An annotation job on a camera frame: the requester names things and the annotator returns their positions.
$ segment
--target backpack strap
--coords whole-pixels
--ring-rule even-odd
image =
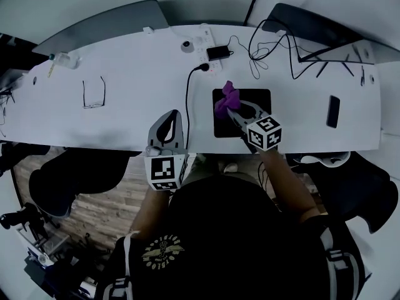
[[[125,237],[125,277],[116,279],[114,283],[109,284],[105,288],[102,297],[103,300],[133,300],[131,271],[129,268],[129,250],[131,248],[131,237],[138,233],[140,233],[140,231],[133,231]]]
[[[329,298],[337,300],[338,296],[338,272],[341,270],[351,269],[353,273],[353,288],[351,300],[355,300],[359,289],[359,268],[356,258],[348,252],[335,250],[333,248],[333,236],[331,230],[327,227],[320,235],[320,240],[326,252],[326,261],[329,271]]]

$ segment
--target power strip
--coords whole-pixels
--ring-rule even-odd
[[[215,47],[213,35],[209,27],[199,28],[198,35],[194,38],[197,58],[202,63],[210,65],[208,73],[218,73],[223,70],[221,60],[208,61],[207,49]]]

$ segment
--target white table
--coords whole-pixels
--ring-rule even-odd
[[[210,26],[217,45],[237,35],[248,45],[251,27]],[[6,106],[1,131],[8,141],[53,146],[125,149],[142,151],[148,131],[164,113],[178,109],[186,137],[185,90],[188,74],[199,62],[194,53],[185,54],[184,36],[197,36],[199,26],[179,26],[116,37],[82,47],[73,54],[82,57],[75,69],[56,66],[48,78],[51,62],[34,67],[14,91],[16,103]],[[257,42],[277,41],[275,34],[259,31]],[[213,89],[227,80],[235,88],[267,88],[272,113],[282,124],[282,153],[371,150],[379,147],[381,100],[378,72],[364,65],[366,84],[360,86],[360,64],[348,64],[352,77],[341,63],[331,62],[316,79],[321,64],[315,64],[299,79],[292,80],[287,49],[278,46],[265,60],[269,69],[255,80],[247,52],[232,39],[234,54],[222,60],[222,72],[195,72],[189,91],[191,132],[189,152],[249,153],[239,138],[215,138]],[[293,56],[294,72],[299,64]],[[82,80],[106,82],[106,105],[83,109]],[[374,84],[369,76],[374,76]],[[326,126],[329,97],[341,100],[337,128]]]

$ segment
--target white sneaker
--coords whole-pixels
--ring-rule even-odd
[[[229,163],[225,168],[224,168],[224,173],[236,173],[238,171],[238,164],[237,163]]]

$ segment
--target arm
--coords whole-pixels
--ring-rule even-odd
[[[318,216],[313,197],[282,156],[272,149],[260,151],[260,157],[283,209],[291,213],[299,223]]]
[[[154,191],[151,187],[147,189],[146,197],[131,226],[132,231],[140,231],[136,239],[147,240],[157,233],[168,210],[168,202],[168,191]]]

